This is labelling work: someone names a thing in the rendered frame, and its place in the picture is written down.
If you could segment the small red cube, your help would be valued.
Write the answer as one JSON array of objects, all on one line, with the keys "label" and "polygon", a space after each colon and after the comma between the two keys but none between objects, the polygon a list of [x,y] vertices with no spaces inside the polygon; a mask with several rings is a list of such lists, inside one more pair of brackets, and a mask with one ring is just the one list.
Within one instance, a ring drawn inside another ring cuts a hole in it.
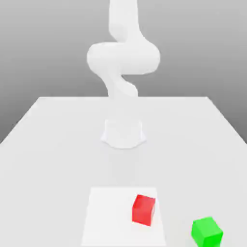
[{"label": "small red cube", "polygon": [[132,206],[132,222],[151,226],[156,199],[138,194]]}]

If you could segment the small green cube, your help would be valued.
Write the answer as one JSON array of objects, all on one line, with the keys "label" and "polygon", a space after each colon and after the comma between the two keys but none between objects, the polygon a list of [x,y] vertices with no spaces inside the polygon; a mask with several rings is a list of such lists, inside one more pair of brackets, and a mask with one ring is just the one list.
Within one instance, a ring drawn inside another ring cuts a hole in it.
[{"label": "small green cube", "polygon": [[191,236],[197,247],[220,247],[223,230],[212,217],[194,220]]}]

